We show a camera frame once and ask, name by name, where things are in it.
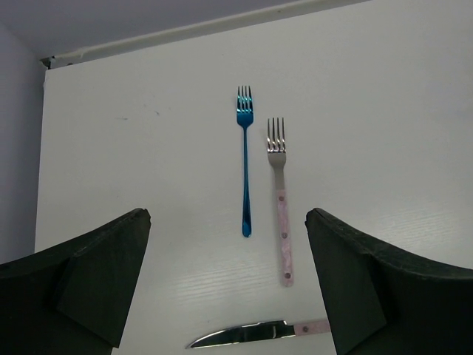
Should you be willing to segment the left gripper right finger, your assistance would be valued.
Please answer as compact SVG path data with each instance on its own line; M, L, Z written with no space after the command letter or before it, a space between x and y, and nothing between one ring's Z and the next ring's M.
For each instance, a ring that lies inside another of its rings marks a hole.
M305 221L338 354L470 354L472 270L370 236L323 209Z

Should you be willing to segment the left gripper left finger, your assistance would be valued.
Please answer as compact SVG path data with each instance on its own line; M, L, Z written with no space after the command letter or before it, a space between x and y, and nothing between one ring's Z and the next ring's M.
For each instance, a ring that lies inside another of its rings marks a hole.
M151 229L134 209L1 264L2 354L110 354L118 348Z

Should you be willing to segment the pink handled knife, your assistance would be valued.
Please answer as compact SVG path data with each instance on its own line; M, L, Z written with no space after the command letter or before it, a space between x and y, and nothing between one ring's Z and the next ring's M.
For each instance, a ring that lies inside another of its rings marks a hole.
M330 333L328 319L289 324L284 320L256 322L225 328L200 337L186 346L186 349L210 348L270 339L284 339L306 335Z

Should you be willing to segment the pink handled fork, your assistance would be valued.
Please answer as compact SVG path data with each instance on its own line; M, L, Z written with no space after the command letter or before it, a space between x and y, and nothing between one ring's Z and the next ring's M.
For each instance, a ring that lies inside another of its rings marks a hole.
M268 119L267 134L268 161L274 173L276 213L282 262L282 284L285 287L291 287L294 276L284 176L284 167L287 161L284 118Z

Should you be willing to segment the long blue fork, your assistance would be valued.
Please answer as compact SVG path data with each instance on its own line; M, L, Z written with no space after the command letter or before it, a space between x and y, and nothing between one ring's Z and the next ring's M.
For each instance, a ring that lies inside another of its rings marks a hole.
M242 128L243 158L243 197L242 197L242 235L250 237L252 233L251 199L248 170L248 128L254 121L253 98L249 86L237 88L236 122Z

